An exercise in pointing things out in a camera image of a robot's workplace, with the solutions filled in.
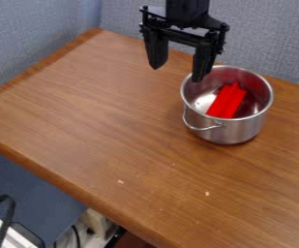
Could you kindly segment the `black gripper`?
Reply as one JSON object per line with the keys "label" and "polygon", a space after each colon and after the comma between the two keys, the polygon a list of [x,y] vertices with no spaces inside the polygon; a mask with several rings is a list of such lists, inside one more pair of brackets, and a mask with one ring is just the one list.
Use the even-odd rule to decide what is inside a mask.
{"label": "black gripper", "polygon": [[[167,26],[181,29],[201,28],[218,33],[218,49],[225,50],[230,25],[210,15],[210,0],[165,0],[163,6],[141,7],[145,16],[155,17]],[[169,59],[169,38],[161,31],[145,31],[145,43],[150,66],[158,70]],[[214,46],[199,46],[193,57],[193,82],[201,82],[211,72],[217,58]]]}

